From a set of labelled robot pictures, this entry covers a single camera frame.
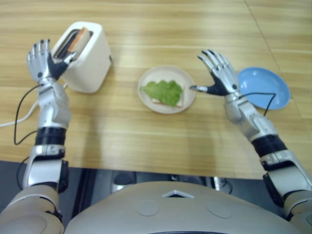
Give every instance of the white plate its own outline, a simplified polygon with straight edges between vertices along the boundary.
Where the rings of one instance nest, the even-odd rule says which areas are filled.
[[[182,107],[153,103],[152,98],[148,96],[147,93],[140,90],[142,86],[146,86],[150,81],[158,82],[160,80],[165,80],[167,82],[174,80],[177,83],[184,84]],[[184,111],[194,101],[195,91],[189,89],[192,85],[194,85],[192,77],[182,69],[173,66],[158,66],[151,68],[142,75],[138,83],[138,94],[143,103],[151,110],[162,114],[174,114]]]

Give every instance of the lettuce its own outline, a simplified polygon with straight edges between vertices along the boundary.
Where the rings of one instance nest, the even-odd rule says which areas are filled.
[[[174,80],[166,82],[162,80],[159,83],[149,82],[146,86],[141,87],[151,98],[158,99],[161,103],[169,106],[176,106],[180,100],[183,90]]]

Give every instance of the silver metal arm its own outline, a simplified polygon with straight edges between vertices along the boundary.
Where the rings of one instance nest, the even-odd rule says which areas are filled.
[[[233,67],[221,54],[203,50],[198,57],[208,67],[215,85],[192,86],[193,90],[225,97],[225,112],[254,146],[267,173],[263,179],[267,189],[285,215],[301,231],[310,230],[308,216],[312,214],[312,178],[299,160],[279,138],[273,124],[261,115],[238,91],[238,78]]]
[[[58,193],[64,191],[68,183],[68,162],[63,158],[71,112],[65,90],[57,80],[65,72],[75,53],[55,64],[49,42],[39,41],[27,55],[32,78],[41,85],[38,89],[38,132],[24,174],[23,190],[1,213],[0,233],[64,232],[58,212]]]

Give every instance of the blue bowl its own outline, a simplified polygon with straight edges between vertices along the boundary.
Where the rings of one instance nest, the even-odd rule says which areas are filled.
[[[285,107],[291,97],[286,82],[274,72],[261,67],[245,68],[238,74],[241,93],[254,92],[275,93],[269,110],[277,110]],[[247,99],[255,106],[266,109],[272,96],[253,94]]]

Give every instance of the wood grain surface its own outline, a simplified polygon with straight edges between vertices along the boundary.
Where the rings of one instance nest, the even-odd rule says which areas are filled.
[[[223,98],[197,94],[179,114],[143,105],[137,83],[148,69],[173,65],[197,84],[212,79],[197,54],[212,48],[239,72],[259,66],[279,74],[291,100],[269,111],[287,147],[312,172],[312,13],[310,0],[1,0],[0,121],[14,120],[23,94],[35,85],[26,54],[39,39],[52,45],[75,21],[100,23],[114,64],[98,92],[67,90],[73,117],[66,160],[73,167],[261,178],[257,154],[228,122]],[[26,114],[36,100],[22,105]],[[38,110],[19,124],[18,138],[36,129]],[[13,126],[0,129],[0,160],[22,161],[34,136],[13,144]]]

